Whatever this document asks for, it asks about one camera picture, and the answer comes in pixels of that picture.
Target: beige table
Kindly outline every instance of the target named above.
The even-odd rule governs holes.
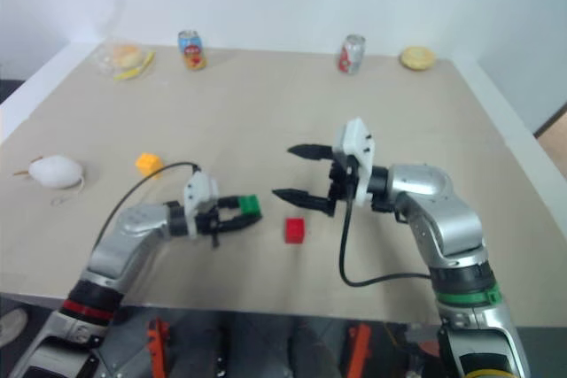
[[[194,160],[222,194],[259,195],[262,222],[208,240],[164,245],[128,294],[135,305],[286,312],[396,321],[435,321],[430,284],[401,280],[364,289],[338,275],[344,206],[332,220],[297,209],[273,188],[324,195],[329,163],[285,150],[331,143],[361,116],[377,139],[376,163],[447,170],[479,214],[493,269],[523,326],[567,326],[567,243],[499,133],[453,66],[412,73],[396,59],[365,58],[360,74],[338,73],[331,56],[214,51],[193,73],[175,48],[159,48],[148,73],[125,82],[78,66],[0,145],[0,290],[38,301],[74,285],[113,205],[140,175],[144,152]],[[86,167],[84,191],[59,207],[57,191],[13,177],[40,155],[62,153]],[[132,197],[181,198],[189,170],[172,171]],[[302,245],[284,243],[284,218],[306,218]],[[366,279],[425,272],[408,227],[356,210],[347,273]]]

